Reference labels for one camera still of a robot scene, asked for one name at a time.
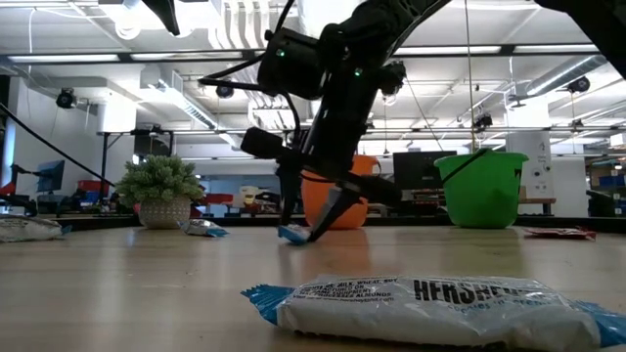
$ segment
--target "green leaves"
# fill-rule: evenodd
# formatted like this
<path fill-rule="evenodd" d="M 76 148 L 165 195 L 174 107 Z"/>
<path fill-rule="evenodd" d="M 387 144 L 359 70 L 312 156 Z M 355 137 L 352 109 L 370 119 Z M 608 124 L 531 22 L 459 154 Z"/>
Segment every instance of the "green leaves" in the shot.
<path fill-rule="evenodd" d="M 203 192 L 194 175 L 195 169 L 194 164 L 186 164 L 179 156 L 150 155 L 139 165 L 126 162 L 126 175 L 117 183 L 116 189 L 127 205 L 145 199 L 198 199 Z"/>

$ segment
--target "gray pipe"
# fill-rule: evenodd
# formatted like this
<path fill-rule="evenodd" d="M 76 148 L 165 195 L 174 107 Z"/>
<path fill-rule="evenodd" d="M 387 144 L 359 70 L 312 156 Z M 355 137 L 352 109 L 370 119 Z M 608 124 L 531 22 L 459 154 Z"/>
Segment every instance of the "gray pipe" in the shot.
<path fill-rule="evenodd" d="M 550 93 L 607 63 L 602 55 L 573 58 L 528 83 L 525 86 L 526 96 L 519 98 L 526 99 Z"/>

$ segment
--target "red packet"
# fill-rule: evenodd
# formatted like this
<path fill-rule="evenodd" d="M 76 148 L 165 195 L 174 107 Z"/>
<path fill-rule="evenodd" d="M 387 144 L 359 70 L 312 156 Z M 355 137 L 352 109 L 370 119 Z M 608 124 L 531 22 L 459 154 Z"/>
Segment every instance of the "red packet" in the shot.
<path fill-rule="evenodd" d="M 597 234 L 582 228 L 577 229 L 539 229 L 524 228 L 526 236 L 535 239 L 560 239 L 560 240 L 591 240 L 595 241 Z"/>

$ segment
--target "plastic bag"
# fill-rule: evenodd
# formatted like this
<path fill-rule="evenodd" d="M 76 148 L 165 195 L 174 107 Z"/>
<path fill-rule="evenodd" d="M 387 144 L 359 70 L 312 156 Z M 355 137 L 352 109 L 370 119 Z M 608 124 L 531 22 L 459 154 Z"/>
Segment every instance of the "plastic bag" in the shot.
<path fill-rule="evenodd" d="M 288 330 L 464 348 L 588 352 L 621 343 L 626 322 L 603 329 L 593 306 L 522 279 L 326 276 L 242 294 Z"/>
<path fill-rule="evenodd" d="M 228 235 L 228 232 L 226 230 L 208 220 L 194 219 L 180 221 L 178 223 L 178 226 L 181 228 L 181 230 L 185 232 L 185 234 L 191 236 L 223 238 Z"/>
<path fill-rule="evenodd" d="M 62 228 L 50 220 L 21 215 L 0 215 L 0 243 L 57 240 L 70 231 L 71 227 Z"/>

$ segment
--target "table surface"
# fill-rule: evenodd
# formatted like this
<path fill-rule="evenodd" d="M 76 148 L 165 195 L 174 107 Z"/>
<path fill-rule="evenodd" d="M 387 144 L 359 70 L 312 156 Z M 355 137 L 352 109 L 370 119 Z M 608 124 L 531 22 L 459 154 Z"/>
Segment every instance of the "table surface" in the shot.
<path fill-rule="evenodd" d="M 626 313 L 626 237 L 530 240 L 446 227 L 330 232 L 306 247 L 270 228 L 213 240 L 118 229 L 0 244 L 3 351 L 403 351 L 414 346 L 300 336 L 239 295 L 319 274 L 532 278 Z M 626 351 L 617 347 L 607 351 Z"/>

